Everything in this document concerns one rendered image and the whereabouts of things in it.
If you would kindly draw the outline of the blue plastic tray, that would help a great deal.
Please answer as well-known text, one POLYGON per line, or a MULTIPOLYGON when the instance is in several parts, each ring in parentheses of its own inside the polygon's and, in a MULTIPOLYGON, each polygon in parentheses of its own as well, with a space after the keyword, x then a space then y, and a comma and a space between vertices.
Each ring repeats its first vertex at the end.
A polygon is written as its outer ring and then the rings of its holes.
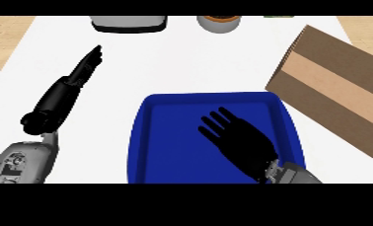
POLYGON ((306 163, 287 107, 276 94, 206 93, 150 96, 135 120, 129 149, 132 184, 251 184, 198 131, 219 108, 244 118, 273 141, 284 163, 306 163))

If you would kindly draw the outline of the grey cup with orange rim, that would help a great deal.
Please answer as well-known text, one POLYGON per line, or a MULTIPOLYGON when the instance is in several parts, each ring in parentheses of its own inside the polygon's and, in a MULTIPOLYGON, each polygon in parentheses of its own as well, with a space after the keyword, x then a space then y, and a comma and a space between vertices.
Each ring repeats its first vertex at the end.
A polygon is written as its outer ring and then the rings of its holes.
POLYGON ((231 33, 238 28, 241 23, 239 16, 232 16, 226 18, 198 16, 197 20, 203 28, 216 34, 231 33))

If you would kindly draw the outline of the brown cardboard box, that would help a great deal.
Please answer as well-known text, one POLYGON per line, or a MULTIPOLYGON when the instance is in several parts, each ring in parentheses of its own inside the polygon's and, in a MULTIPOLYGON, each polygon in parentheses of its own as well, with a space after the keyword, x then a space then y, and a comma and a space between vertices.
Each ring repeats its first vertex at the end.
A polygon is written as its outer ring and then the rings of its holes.
POLYGON ((373 157, 373 55, 306 26, 267 90, 373 157))

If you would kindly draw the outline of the grey and black appliance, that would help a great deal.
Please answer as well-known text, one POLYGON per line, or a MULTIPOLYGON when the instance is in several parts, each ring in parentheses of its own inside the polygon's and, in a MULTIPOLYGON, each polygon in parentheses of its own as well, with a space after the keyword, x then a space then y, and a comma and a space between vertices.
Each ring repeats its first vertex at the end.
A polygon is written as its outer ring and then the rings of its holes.
POLYGON ((92 25, 99 32, 139 34, 161 32, 167 27, 167 16, 92 16, 92 25))

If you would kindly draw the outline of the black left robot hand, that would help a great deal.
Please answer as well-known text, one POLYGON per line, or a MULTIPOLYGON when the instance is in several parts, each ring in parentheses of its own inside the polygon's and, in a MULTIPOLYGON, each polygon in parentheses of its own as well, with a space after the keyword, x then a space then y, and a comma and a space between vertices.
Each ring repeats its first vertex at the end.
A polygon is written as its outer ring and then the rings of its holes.
POLYGON ((80 90, 102 63, 99 45, 83 57, 68 76, 63 76, 48 89, 35 110, 21 119, 24 131, 32 135, 55 132, 71 112, 80 90))

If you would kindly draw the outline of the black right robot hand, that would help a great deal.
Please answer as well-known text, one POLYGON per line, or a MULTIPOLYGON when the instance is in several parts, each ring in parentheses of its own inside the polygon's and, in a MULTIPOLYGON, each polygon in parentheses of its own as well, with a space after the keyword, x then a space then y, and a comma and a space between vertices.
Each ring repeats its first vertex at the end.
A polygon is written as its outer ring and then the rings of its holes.
POLYGON ((269 180, 267 172, 279 160, 275 144, 263 131, 228 108, 201 118, 198 127, 203 136, 220 150, 223 156, 259 184, 269 180))

